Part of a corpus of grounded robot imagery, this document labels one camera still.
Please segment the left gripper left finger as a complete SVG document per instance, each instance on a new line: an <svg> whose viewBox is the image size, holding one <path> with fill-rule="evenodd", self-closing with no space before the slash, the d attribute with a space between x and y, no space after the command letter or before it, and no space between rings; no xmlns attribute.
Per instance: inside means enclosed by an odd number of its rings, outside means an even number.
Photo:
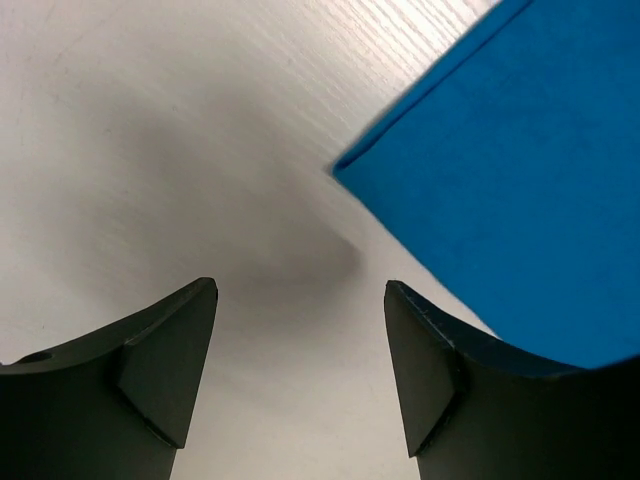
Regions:
<svg viewBox="0 0 640 480"><path fill-rule="evenodd" d="M154 305L1 368L4 479L168 479L184 448L218 290Z"/></svg>

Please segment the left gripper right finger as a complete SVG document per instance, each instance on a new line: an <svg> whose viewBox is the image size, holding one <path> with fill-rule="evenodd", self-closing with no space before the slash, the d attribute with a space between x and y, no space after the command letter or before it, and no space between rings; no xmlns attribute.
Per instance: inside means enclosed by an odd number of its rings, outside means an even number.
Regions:
<svg viewBox="0 0 640 480"><path fill-rule="evenodd" d="M639 361L583 369L514 347L401 281L384 312L407 449L424 479L635 479Z"/></svg>

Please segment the blue t shirt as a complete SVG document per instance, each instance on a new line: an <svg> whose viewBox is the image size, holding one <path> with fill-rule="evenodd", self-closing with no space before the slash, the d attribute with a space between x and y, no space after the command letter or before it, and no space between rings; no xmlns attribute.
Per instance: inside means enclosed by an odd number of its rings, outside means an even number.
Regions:
<svg viewBox="0 0 640 480"><path fill-rule="evenodd" d="M503 1L334 165L498 337L639 352L639 5Z"/></svg>

